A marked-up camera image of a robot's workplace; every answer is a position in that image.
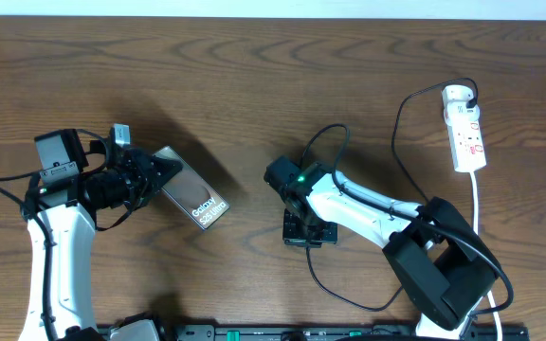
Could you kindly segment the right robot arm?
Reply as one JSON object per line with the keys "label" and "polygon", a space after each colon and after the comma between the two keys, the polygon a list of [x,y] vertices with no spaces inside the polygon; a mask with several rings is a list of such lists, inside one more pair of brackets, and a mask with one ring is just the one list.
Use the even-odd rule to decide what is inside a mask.
{"label": "right robot arm", "polygon": [[344,226],[378,246],[420,311],[415,335],[459,340],[482,310],[478,305],[506,275],[473,227],[448,201],[403,202],[315,163],[301,169],[285,156],[264,181],[285,204],[283,240],[306,251],[337,242]]}

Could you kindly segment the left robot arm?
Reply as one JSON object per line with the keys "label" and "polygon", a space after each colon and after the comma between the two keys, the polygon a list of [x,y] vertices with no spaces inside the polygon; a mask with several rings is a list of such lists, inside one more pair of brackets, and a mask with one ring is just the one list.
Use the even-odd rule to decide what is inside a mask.
{"label": "left robot arm", "polygon": [[31,175],[21,213],[32,245],[23,340],[102,340],[94,316],[91,252],[98,211],[124,206],[123,223],[179,172],[180,162],[149,154],[115,125],[84,149],[81,129],[39,135],[42,164]]}

